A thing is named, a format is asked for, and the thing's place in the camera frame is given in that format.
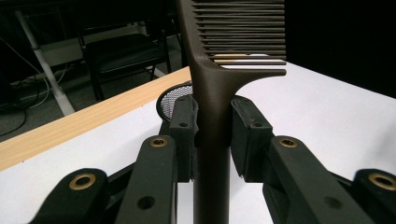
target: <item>gray floor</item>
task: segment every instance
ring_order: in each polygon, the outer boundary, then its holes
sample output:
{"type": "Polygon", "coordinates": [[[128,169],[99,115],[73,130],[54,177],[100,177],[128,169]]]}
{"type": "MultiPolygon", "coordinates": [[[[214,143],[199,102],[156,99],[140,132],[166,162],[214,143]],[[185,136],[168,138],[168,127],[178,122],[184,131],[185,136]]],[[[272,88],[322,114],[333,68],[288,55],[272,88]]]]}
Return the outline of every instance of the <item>gray floor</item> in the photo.
{"type": "MultiPolygon", "coordinates": [[[[168,45],[172,71],[176,71],[181,68],[180,47],[175,37],[170,37],[168,39],[168,45]]],[[[158,65],[158,69],[166,74],[165,64],[158,65]]],[[[60,85],[76,111],[98,103],[94,98],[90,78],[88,76],[88,70],[84,62],[69,64],[65,71],[64,78],[61,80],[60,85]]],[[[109,82],[103,85],[103,90],[105,97],[108,98],[124,91],[128,91],[146,82],[149,82],[149,74],[142,73],[109,82]]],[[[40,92],[45,92],[46,88],[47,87],[44,82],[39,84],[40,92]]],[[[20,98],[19,104],[30,105],[34,102],[36,93],[37,85],[21,88],[18,90],[18,97],[20,98]]],[[[39,95],[37,102],[42,102],[45,96],[45,93],[39,95]]],[[[26,117],[21,109],[13,107],[7,108],[0,113],[0,134],[7,133],[17,128],[23,122],[24,118],[26,118],[26,121],[16,131],[0,136],[0,142],[62,117],[62,111],[51,93],[41,104],[27,109],[26,117]]]]}

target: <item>black chair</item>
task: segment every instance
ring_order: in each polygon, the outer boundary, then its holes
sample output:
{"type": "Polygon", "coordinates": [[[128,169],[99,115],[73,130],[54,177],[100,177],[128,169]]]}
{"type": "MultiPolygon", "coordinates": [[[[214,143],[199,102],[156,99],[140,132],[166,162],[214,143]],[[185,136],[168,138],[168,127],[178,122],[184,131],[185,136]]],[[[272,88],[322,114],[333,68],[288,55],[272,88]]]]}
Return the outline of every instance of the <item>black chair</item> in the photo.
{"type": "Polygon", "coordinates": [[[79,40],[97,100],[105,99],[103,83],[142,71],[150,72],[152,80],[159,63],[166,63],[167,72],[171,72],[166,36],[161,26],[165,11],[164,0],[77,1],[79,40]],[[84,39],[86,35],[149,21],[160,24],[152,36],[132,33],[90,43],[84,39]]]}

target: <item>white table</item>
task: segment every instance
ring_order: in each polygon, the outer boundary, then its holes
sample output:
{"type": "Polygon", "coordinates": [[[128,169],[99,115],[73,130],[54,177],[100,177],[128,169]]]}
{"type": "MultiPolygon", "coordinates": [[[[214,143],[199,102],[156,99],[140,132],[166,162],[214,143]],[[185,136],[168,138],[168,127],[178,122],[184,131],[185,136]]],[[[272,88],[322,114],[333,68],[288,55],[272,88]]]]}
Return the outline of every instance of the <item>white table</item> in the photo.
{"type": "MultiPolygon", "coordinates": [[[[276,135],[304,141],[327,169],[348,179],[362,168],[396,174],[395,99],[290,63],[287,69],[285,77],[258,80],[238,92],[256,104],[276,135]]],[[[54,186],[77,169],[112,175],[134,162],[140,144],[160,125],[152,101],[2,171],[0,223],[31,220],[54,186]]],[[[192,184],[180,184],[178,195],[178,223],[190,224],[192,184]]],[[[244,183],[233,164],[230,200],[230,223],[271,223],[262,185],[244,183]]]]}

